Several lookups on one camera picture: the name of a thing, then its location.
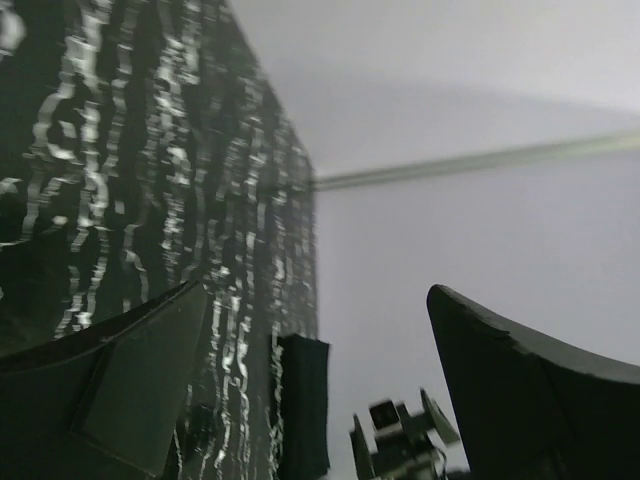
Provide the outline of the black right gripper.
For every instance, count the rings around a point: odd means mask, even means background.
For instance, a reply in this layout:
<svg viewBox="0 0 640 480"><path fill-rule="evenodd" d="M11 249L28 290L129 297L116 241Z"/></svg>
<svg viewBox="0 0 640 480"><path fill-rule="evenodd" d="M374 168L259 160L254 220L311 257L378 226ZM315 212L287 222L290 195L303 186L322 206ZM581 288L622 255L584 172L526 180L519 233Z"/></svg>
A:
<svg viewBox="0 0 640 480"><path fill-rule="evenodd" d="M385 399L369 406L376 449L370 453L357 414L349 432L356 475L371 479L438 479L439 454L429 438L435 430L446 446L460 435L436 401L420 389L422 410L411 414L403 402Z"/></svg>

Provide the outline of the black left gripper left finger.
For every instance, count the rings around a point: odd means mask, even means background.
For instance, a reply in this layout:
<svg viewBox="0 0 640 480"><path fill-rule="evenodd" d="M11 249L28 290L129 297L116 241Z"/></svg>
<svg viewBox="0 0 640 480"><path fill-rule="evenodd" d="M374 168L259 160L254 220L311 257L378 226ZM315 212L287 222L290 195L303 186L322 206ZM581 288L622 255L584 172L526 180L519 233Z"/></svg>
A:
<svg viewBox="0 0 640 480"><path fill-rule="evenodd" d="M162 476L201 332L199 281L1 359L4 479Z"/></svg>

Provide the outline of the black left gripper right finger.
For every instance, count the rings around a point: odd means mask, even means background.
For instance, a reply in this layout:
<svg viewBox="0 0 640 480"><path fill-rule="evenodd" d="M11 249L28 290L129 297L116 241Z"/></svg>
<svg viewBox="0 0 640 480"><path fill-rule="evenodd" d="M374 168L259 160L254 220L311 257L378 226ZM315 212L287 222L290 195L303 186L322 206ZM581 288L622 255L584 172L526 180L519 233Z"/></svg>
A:
<svg viewBox="0 0 640 480"><path fill-rule="evenodd" d="M426 306L476 479L636 479L639 368L434 285Z"/></svg>

